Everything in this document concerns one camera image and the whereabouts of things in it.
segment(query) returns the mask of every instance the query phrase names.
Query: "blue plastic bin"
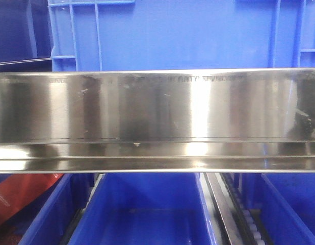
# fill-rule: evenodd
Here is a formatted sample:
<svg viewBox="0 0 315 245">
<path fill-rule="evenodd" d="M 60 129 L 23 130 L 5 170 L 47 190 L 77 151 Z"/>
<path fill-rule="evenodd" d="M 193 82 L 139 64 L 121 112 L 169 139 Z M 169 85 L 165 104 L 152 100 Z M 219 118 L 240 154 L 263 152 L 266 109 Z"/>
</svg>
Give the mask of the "blue plastic bin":
<svg viewBox="0 0 315 245">
<path fill-rule="evenodd" d="M 69 245 L 213 244 L 199 176 L 107 174 Z"/>
<path fill-rule="evenodd" d="M 237 173 L 239 191 L 242 202 L 247 209 L 260 209 L 263 199 L 263 180 L 261 174 L 256 173 Z"/>
<path fill-rule="evenodd" d="M 7 176 L 0 175 L 0 182 Z M 58 245 L 75 212 L 85 207 L 93 184 L 93 174 L 65 174 L 5 225 L 23 236 L 19 245 Z"/>
<path fill-rule="evenodd" d="M 274 245 L 315 245 L 315 174 L 262 175 L 261 219 Z"/>
<path fill-rule="evenodd" d="M 315 66 L 315 0 L 49 0 L 54 71 Z"/>
<path fill-rule="evenodd" d="M 0 0 L 0 62 L 50 57 L 47 0 Z"/>
</svg>

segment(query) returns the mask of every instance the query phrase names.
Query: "red object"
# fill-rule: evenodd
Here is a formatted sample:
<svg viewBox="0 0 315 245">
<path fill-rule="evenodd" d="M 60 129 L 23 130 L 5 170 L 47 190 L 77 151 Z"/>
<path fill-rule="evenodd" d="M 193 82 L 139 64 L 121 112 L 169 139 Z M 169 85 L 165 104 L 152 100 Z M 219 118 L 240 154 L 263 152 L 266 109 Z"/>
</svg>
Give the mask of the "red object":
<svg viewBox="0 0 315 245">
<path fill-rule="evenodd" d="M 15 174 L 0 183 L 0 225 L 31 203 L 62 174 Z"/>
</svg>

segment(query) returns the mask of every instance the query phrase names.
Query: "metal strip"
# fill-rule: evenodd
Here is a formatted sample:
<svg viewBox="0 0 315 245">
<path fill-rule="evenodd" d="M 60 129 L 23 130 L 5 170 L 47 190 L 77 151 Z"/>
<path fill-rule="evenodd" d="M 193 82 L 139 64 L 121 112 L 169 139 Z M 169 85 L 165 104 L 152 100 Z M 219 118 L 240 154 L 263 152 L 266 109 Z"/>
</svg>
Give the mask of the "metal strip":
<svg viewBox="0 0 315 245">
<path fill-rule="evenodd" d="M 231 210 L 223 195 L 216 174 L 205 174 L 205 178 L 207 181 L 207 185 L 210 188 L 210 192 L 213 194 L 215 207 L 218 209 L 230 244 L 244 245 L 238 227 L 232 217 Z"/>
<path fill-rule="evenodd" d="M 0 73 L 0 172 L 55 170 L 315 172 L 315 69 Z"/>
</svg>

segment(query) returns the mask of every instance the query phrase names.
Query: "stainless steel bar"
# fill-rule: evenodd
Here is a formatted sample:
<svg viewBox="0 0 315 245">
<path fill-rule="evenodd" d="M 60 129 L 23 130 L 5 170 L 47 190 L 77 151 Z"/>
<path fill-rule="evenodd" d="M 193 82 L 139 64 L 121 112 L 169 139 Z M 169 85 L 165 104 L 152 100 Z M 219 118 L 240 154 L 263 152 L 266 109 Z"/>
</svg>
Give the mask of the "stainless steel bar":
<svg viewBox="0 0 315 245">
<path fill-rule="evenodd" d="M 315 172 L 315 69 L 0 73 L 0 172 Z"/>
<path fill-rule="evenodd" d="M 204 199 L 206 202 L 207 211 L 209 214 L 209 220 L 211 221 L 215 241 L 217 245 L 229 245 L 229 239 L 227 233 L 224 229 L 222 220 L 220 219 L 220 214 L 215 207 L 214 200 L 211 194 L 211 188 L 208 187 L 209 183 L 205 177 L 206 173 L 201 173 L 200 182 L 202 186 L 202 191 Z"/>
<path fill-rule="evenodd" d="M 223 195 L 222 189 L 215 173 L 205 174 L 205 178 L 213 196 L 215 207 L 222 219 L 229 243 L 231 245 L 244 245 L 238 227 L 233 219 L 231 210 Z"/>
</svg>

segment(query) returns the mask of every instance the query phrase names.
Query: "reflective metal surface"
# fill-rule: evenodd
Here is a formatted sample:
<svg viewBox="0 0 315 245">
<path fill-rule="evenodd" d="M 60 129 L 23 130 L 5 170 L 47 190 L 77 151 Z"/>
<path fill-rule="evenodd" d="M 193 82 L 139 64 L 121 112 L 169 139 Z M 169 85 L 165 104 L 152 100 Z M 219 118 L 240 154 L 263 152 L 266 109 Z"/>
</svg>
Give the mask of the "reflective metal surface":
<svg viewBox="0 0 315 245">
<path fill-rule="evenodd" d="M 0 171 L 121 170 L 315 171 L 315 69 L 0 73 Z"/>
<path fill-rule="evenodd" d="M 231 210 L 227 205 L 225 196 L 223 195 L 221 186 L 218 182 L 216 173 L 205 174 L 208 187 L 210 188 L 211 195 L 213 196 L 215 207 L 222 219 L 224 229 L 227 234 L 230 245 L 244 245 L 238 227 L 231 214 Z"/>
</svg>

